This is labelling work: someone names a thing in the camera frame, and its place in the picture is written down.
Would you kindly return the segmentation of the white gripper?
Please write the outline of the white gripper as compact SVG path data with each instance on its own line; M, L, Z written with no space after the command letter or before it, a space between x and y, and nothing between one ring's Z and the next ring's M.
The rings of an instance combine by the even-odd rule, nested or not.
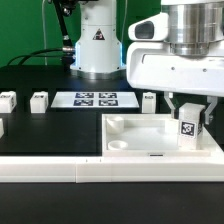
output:
M175 118L173 93L205 95L205 124L212 121L218 98L224 97L224 41L213 44L205 57L183 57L160 42L134 42L127 51L127 80L133 88L165 91Z

